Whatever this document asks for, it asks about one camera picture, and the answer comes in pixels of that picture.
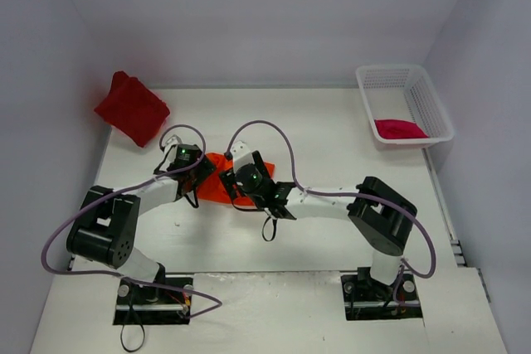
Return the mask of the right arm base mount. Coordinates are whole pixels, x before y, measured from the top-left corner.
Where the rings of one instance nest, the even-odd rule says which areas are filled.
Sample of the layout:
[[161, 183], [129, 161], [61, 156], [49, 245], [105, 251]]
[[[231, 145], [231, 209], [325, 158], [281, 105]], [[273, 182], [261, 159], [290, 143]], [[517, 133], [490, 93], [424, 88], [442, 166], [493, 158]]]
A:
[[369, 267], [362, 267], [340, 276], [347, 321], [423, 319], [416, 282], [410, 272], [385, 285], [372, 279], [369, 271]]

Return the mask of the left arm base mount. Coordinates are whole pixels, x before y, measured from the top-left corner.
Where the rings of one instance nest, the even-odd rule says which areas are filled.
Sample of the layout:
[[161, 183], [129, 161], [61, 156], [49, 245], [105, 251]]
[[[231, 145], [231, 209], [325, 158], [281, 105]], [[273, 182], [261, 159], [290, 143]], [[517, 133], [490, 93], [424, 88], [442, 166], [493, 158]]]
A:
[[192, 295], [189, 276], [167, 276], [165, 283], [177, 287], [161, 289], [133, 284], [121, 279], [114, 306], [114, 325], [167, 326], [190, 323]]

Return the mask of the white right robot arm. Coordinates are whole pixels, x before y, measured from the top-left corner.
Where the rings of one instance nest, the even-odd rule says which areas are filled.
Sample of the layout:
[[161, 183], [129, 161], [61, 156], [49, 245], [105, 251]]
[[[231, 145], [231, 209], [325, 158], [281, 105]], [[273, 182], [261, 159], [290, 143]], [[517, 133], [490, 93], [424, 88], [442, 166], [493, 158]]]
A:
[[233, 166], [220, 174], [229, 197], [237, 194], [251, 200], [268, 217], [277, 220], [326, 218], [349, 221], [373, 248], [373, 260], [367, 277], [369, 292], [385, 298], [397, 287], [401, 257], [412, 230], [412, 222], [396, 205], [412, 216], [417, 208], [404, 196], [376, 177], [365, 177], [356, 186], [359, 194], [386, 201], [339, 196], [331, 192], [311, 195], [293, 182], [276, 182], [267, 171], [261, 155], [238, 143], [225, 153]]

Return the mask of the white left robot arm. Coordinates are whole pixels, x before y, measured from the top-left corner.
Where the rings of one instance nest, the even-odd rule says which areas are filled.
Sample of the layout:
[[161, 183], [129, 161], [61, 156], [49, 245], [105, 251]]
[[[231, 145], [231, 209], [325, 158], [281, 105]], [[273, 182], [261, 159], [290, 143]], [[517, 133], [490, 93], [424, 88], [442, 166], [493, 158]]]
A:
[[135, 248], [138, 218], [183, 198], [197, 208], [197, 189], [216, 170], [196, 144], [168, 144], [148, 185], [119, 195], [102, 186], [87, 192], [82, 206], [95, 201], [98, 205], [73, 222], [66, 239], [67, 250], [106, 265], [113, 274], [137, 280], [136, 294], [146, 303], [158, 303], [166, 293], [166, 271]]

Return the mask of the orange t shirt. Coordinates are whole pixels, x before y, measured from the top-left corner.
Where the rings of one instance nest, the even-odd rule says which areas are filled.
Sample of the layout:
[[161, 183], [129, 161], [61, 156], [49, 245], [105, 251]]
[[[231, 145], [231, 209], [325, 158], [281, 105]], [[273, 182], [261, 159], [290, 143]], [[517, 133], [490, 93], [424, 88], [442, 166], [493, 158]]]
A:
[[221, 204], [232, 204], [244, 211], [255, 210], [252, 200], [241, 193], [229, 194], [223, 185], [220, 174], [232, 170], [232, 160], [227, 160], [221, 153], [207, 153], [197, 169], [193, 170], [196, 178], [197, 198]]

